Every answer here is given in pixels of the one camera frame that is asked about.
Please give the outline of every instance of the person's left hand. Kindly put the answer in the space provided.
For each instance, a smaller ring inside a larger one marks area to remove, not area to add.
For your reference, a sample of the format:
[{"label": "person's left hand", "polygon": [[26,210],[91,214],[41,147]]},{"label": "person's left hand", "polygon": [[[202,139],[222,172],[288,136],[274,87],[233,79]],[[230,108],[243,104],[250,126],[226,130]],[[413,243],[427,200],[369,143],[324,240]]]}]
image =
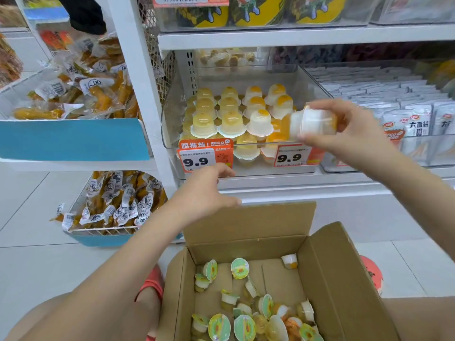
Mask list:
[{"label": "person's left hand", "polygon": [[235,177],[235,171],[223,163],[198,169],[168,203],[175,204],[177,210],[185,213],[191,221],[213,214],[223,207],[241,205],[242,200],[239,198],[219,193],[218,177]]}]

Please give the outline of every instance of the hand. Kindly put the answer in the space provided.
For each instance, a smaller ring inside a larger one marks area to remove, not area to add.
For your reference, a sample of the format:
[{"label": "hand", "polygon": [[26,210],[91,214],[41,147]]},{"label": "hand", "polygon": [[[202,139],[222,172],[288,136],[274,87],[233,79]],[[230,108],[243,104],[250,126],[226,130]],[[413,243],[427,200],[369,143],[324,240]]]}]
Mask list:
[{"label": "hand", "polygon": [[336,135],[301,134],[299,139],[308,146],[324,149],[379,181],[387,165],[396,166],[397,160],[405,158],[384,135],[370,111],[342,99],[316,100],[308,106],[330,110],[338,117]]},{"label": "hand", "polygon": [[177,205],[179,213],[185,213],[190,221],[196,221],[223,207],[242,204],[237,197],[220,194],[218,177],[235,177],[235,171],[223,163],[195,170],[186,183],[169,200]]}]

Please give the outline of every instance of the tile grout line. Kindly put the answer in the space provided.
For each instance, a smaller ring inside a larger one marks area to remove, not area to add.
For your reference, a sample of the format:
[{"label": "tile grout line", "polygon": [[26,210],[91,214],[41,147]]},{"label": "tile grout line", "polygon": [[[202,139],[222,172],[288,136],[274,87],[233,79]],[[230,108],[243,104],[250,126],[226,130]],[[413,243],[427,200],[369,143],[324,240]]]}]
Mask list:
[{"label": "tile grout line", "polygon": [[422,288],[423,292],[425,292],[425,294],[428,296],[428,293],[427,291],[425,291],[425,288],[422,286],[422,284],[420,283],[420,281],[418,280],[417,276],[415,276],[414,272],[412,271],[411,267],[409,267],[409,264],[406,262],[405,258],[403,257],[403,255],[401,254],[400,250],[398,250],[398,248],[396,247],[394,241],[391,241],[393,246],[395,247],[396,251],[400,254],[400,257],[403,259],[403,261],[406,263],[406,266],[409,268],[409,270],[411,271],[412,275],[414,276],[414,278],[417,280],[417,282],[419,283],[420,287]]},{"label": "tile grout line", "polygon": [[20,206],[18,207],[18,209],[16,209],[16,211],[13,213],[13,215],[6,221],[6,223],[0,228],[0,232],[5,228],[5,226],[9,223],[9,221],[16,215],[16,213],[19,211],[19,209],[24,205],[24,203],[30,198],[30,196],[35,192],[36,189],[38,189],[38,187],[41,185],[41,183],[43,183],[43,181],[46,179],[46,177],[48,177],[50,172],[48,172],[46,174],[46,176],[44,176],[44,178],[41,180],[41,182],[38,183],[38,185],[33,189],[33,191],[27,196],[27,198],[24,200],[24,202],[22,202],[20,204]]},{"label": "tile grout line", "polygon": [[56,243],[56,244],[37,244],[37,245],[15,245],[15,246],[0,246],[0,249],[9,249],[9,248],[26,248],[30,246],[53,246],[53,245],[69,245],[69,244],[79,244],[79,242],[74,243]]}]

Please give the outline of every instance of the forearm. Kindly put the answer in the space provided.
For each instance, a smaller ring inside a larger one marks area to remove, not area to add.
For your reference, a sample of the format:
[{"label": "forearm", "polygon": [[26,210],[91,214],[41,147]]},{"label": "forearm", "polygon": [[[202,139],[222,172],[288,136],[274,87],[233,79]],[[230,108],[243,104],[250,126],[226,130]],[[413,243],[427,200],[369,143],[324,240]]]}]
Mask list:
[{"label": "forearm", "polygon": [[424,231],[455,261],[455,190],[401,155],[379,175]]},{"label": "forearm", "polygon": [[109,338],[108,331],[134,301],[162,252],[185,224],[182,213],[176,213],[170,203],[157,210],[134,237],[21,340]]}]

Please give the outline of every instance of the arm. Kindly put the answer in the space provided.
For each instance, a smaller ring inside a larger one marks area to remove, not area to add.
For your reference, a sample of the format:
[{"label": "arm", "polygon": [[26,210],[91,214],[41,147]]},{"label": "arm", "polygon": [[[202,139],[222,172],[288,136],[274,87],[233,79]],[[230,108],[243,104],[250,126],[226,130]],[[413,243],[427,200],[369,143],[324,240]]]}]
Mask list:
[{"label": "arm", "polygon": [[221,195],[217,190],[219,176],[234,175],[234,171],[224,164],[194,172],[119,251],[21,340],[108,339],[108,331],[134,301],[145,278],[172,239],[199,218],[222,207],[240,204],[237,198]]},{"label": "arm", "polygon": [[302,134],[300,139],[335,155],[389,188],[424,231],[455,261],[455,191],[440,177],[401,154],[372,113],[340,99],[310,107],[338,116],[336,135]]}]

